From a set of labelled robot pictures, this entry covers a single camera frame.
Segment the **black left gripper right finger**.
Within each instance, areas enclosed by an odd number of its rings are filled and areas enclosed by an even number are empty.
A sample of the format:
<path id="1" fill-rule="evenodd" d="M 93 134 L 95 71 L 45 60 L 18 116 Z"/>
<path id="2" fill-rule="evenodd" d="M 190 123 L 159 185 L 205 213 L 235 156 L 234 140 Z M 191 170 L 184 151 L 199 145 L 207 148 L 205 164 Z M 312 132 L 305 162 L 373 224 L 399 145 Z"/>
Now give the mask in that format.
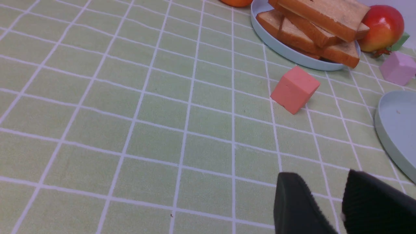
<path id="1" fill-rule="evenodd" d="M 416 201 L 363 171 L 348 173 L 342 200 L 348 234 L 414 234 Z"/>

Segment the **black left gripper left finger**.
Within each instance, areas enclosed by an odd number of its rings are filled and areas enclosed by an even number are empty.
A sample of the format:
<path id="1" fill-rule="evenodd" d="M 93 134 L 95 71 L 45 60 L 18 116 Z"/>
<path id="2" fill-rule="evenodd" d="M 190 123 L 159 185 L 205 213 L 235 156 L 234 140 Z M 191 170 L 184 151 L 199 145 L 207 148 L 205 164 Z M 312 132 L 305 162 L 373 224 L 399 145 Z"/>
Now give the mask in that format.
<path id="1" fill-rule="evenodd" d="M 274 201 L 276 234 L 336 234 L 303 178 L 280 172 Z"/>

